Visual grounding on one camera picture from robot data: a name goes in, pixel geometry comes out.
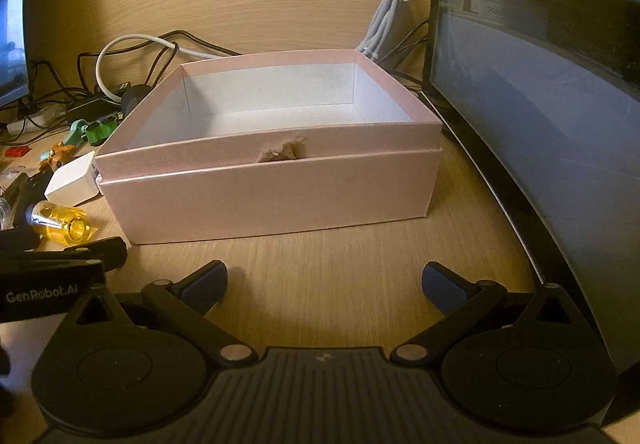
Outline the yellow liquid bottle black cap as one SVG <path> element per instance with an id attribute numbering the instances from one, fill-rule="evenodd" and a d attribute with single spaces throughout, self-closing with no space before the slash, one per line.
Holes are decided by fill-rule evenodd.
<path id="1" fill-rule="evenodd" d="M 47 200 L 30 206 L 26 220 L 40 236 L 65 247 L 84 244 L 92 235 L 92 226 L 85 211 Z"/>

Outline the white power adapter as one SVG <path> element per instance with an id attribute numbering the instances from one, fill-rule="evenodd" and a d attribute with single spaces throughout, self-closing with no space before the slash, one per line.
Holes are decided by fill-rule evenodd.
<path id="1" fill-rule="evenodd" d="M 95 152 L 87 152 L 56 170 L 44 191 L 47 201 L 75 207 L 98 196 L 99 172 L 94 166 L 94 156 Z"/>

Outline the orange toy figure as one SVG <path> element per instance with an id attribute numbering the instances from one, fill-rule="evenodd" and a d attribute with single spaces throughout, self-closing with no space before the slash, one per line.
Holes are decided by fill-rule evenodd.
<path id="1" fill-rule="evenodd" d="M 46 169 L 50 169 L 54 172 L 58 170 L 58 168 L 64 166 L 64 164 L 70 162 L 70 160 L 73 159 L 75 152 L 75 145 L 58 142 L 58 144 L 53 145 L 48 151 L 47 157 L 40 161 L 38 164 L 38 170 L 42 172 Z"/>

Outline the green purple toy car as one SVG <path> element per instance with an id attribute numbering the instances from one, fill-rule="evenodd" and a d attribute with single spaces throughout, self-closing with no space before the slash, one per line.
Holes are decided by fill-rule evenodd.
<path id="1" fill-rule="evenodd" d="M 63 138 L 65 146 L 78 147 L 81 143 L 91 146 L 103 144 L 119 125 L 120 115 L 110 115 L 94 121 L 78 119 L 70 125 L 70 133 Z"/>

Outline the red small block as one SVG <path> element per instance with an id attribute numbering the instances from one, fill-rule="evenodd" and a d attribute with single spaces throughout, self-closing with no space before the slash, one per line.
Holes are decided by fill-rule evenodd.
<path id="1" fill-rule="evenodd" d="M 29 146 L 11 146 L 6 149 L 4 156 L 8 158 L 21 158 L 30 152 Z"/>

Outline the black power brick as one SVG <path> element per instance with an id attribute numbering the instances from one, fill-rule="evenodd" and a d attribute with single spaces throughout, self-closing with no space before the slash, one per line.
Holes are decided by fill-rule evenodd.
<path id="1" fill-rule="evenodd" d="M 93 122 L 121 110 L 122 105 L 119 102 L 109 100 L 100 88 L 95 86 L 91 95 L 81 97 L 78 102 L 70 105 L 70 108 L 66 110 L 65 120 L 68 124 L 79 119 Z"/>

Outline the white power strip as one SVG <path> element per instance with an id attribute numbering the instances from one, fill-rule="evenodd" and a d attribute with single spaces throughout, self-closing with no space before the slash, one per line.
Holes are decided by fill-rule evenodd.
<path id="1" fill-rule="evenodd" d="M 24 119 L 17 119 L 8 124 L 9 136 L 15 136 L 19 133 L 35 132 L 42 129 L 50 128 L 58 120 L 65 116 L 65 106 L 60 103 L 54 103 L 44 106 L 39 112 L 28 116 Z"/>

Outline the pink open cardboard box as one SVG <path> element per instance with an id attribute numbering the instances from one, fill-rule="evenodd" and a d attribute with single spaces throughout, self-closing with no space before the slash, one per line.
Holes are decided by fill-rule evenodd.
<path id="1" fill-rule="evenodd" d="M 425 216 L 442 124 L 354 51 L 178 67 L 100 148 L 102 192 L 137 245 Z"/>

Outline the dark monitor screen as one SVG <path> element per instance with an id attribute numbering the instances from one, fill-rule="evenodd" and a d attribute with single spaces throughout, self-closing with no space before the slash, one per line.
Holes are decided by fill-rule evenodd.
<path id="1" fill-rule="evenodd" d="M 1 105 L 29 93 L 24 0 L 1 0 Z"/>

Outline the glass-sided computer case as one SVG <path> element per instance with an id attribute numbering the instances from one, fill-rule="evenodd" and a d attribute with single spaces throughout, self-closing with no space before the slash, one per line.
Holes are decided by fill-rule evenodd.
<path id="1" fill-rule="evenodd" d="M 524 196 L 615 367 L 639 360 L 639 0 L 433 0 L 425 78 L 491 183 Z"/>

